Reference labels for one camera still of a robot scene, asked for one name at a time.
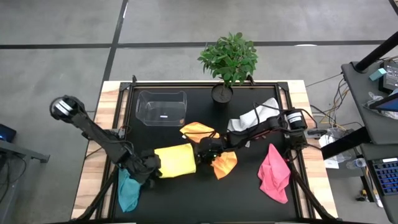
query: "keyboard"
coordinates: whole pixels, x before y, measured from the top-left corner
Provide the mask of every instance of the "keyboard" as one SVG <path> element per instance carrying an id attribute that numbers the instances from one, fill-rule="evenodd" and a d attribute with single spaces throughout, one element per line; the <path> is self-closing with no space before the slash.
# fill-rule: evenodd
<path id="1" fill-rule="evenodd" d="M 371 162 L 383 195 L 398 194 L 398 158 L 378 159 Z"/>

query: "wooden table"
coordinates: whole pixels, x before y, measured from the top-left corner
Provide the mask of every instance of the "wooden table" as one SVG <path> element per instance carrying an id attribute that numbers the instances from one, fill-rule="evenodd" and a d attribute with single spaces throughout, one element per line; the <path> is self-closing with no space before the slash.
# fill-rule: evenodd
<path id="1" fill-rule="evenodd" d="M 277 82 L 277 81 L 257 81 L 257 82 Z M 284 80 L 279 82 L 287 82 L 289 84 L 290 99 L 292 106 L 296 108 L 302 108 L 311 113 L 310 103 L 308 102 L 308 96 L 305 89 L 303 80 Z M 119 94 L 119 86 L 121 81 L 108 81 L 104 82 L 101 90 L 101 96 L 99 98 L 98 107 L 96 110 L 95 123 L 97 123 L 103 129 L 111 129 L 113 124 L 113 118 L 116 109 L 116 101 Z M 283 107 L 287 108 L 286 99 L 284 92 L 281 91 Z M 123 103 L 121 108 L 121 114 L 119 116 L 120 127 L 123 123 L 124 111 L 126 105 L 127 94 L 123 96 Z M 305 120 L 308 124 L 308 128 L 314 128 L 315 124 L 306 114 Z M 308 143 L 319 146 L 319 143 L 315 139 L 308 139 Z M 87 154 L 95 151 L 99 148 L 99 145 L 93 141 L 88 144 Z M 326 173 L 325 164 L 323 162 L 322 153 L 315 148 L 308 147 L 302 151 L 305 170 L 307 172 L 308 183 L 311 191 L 314 193 L 318 201 L 326 208 L 326 210 L 337 217 L 337 211 L 333 196 L 330 189 L 328 175 Z M 71 218 L 79 217 L 87 208 L 87 206 L 93 201 L 96 194 L 100 191 L 101 180 L 103 177 L 104 165 L 106 160 L 106 154 L 103 150 L 100 150 L 90 156 L 84 163 L 83 170 L 80 177 L 80 183 L 78 186 L 75 204 L 73 206 Z M 304 193 L 298 187 L 300 202 L 302 205 L 304 217 L 308 217 L 307 201 Z M 110 198 L 110 190 L 104 200 L 103 216 L 107 215 L 108 205 Z"/>

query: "pink cloth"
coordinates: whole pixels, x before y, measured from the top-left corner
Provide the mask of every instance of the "pink cloth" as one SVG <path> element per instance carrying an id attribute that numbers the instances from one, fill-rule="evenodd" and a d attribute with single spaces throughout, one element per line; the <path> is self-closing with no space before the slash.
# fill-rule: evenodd
<path id="1" fill-rule="evenodd" d="M 273 144 L 269 144 L 268 155 L 257 175 L 264 193 L 277 202 L 287 202 L 285 187 L 289 184 L 290 170 Z"/>

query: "plastic bag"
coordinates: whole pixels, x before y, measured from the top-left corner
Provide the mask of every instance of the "plastic bag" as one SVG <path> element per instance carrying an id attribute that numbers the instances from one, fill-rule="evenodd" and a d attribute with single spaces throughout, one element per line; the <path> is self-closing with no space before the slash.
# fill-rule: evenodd
<path id="1" fill-rule="evenodd" d="M 363 106 L 375 113 L 381 114 L 383 116 L 392 118 L 392 119 L 398 119 L 398 112 L 393 112 L 393 111 L 378 111 L 378 110 L 372 110 L 369 108 L 369 105 L 371 105 L 372 103 L 382 100 L 383 97 L 382 96 L 377 96 L 372 92 L 369 92 L 369 96 L 371 98 L 371 100 L 369 100 L 368 102 L 366 102 Z"/>

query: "green leaves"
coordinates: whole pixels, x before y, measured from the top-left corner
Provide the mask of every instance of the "green leaves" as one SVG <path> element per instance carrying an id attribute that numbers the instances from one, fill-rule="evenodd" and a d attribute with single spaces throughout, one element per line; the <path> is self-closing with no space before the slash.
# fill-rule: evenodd
<path id="1" fill-rule="evenodd" d="M 241 32 L 229 33 L 228 37 L 220 37 L 215 45 L 208 45 L 198 60 L 203 63 L 203 72 L 209 70 L 213 78 L 219 77 L 226 86 L 231 86 L 253 75 L 256 51 L 253 41 L 245 41 Z"/>

